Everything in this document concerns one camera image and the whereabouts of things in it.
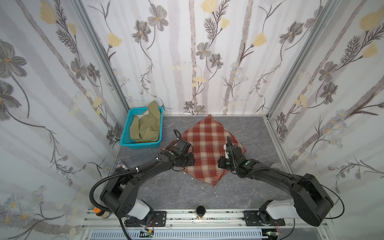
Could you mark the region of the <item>red plaid wool skirt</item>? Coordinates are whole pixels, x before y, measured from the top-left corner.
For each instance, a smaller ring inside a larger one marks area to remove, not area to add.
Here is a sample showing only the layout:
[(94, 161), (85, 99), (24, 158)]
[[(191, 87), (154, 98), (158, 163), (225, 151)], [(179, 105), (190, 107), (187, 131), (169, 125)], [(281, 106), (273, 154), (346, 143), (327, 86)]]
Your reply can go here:
[(182, 134), (182, 139), (193, 148), (195, 165), (186, 167), (184, 172), (203, 183), (215, 186), (229, 171), (218, 167), (218, 160), (225, 155), (227, 137), (238, 146), (242, 153), (246, 148), (212, 115), (208, 115)]

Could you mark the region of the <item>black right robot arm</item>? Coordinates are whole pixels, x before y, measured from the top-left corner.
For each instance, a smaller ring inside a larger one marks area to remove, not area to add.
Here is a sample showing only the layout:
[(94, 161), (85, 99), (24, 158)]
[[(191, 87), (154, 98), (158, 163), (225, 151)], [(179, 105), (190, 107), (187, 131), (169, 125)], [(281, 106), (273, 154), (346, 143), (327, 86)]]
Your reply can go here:
[(262, 225), (268, 226), (281, 219), (301, 219), (310, 226), (318, 227), (328, 219), (328, 213), (335, 204), (328, 194), (330, 189), (320, 184), (316, 177), (289, 174), (260, 161), (246, 159), (230, 137), (227, 137), (224, 149), (225, 156), (218, 160), (220, 169), (229, 170), (241, 179), (267, 183), (291, 196), (290, 200), (266, 201), (257, 214), (257, 220)]

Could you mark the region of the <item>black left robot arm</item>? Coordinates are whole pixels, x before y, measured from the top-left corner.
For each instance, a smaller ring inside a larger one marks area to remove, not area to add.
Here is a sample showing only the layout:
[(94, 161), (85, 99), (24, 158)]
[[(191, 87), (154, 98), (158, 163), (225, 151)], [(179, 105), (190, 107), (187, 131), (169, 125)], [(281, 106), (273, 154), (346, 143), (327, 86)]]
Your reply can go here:
[(151, 160), (135, 169), (121, 165), (111, 176), (95, 183), (89, 192), (90, 202), (96, 208), (113, 213), (118, 219), (136, 218), (138, 224), (148, 226), (154, 218), (154, 210), (137, 198), (142, 184), (174, 167), (184, 170), (195, 165), (193, 146), (182, 139), (171, 144)]

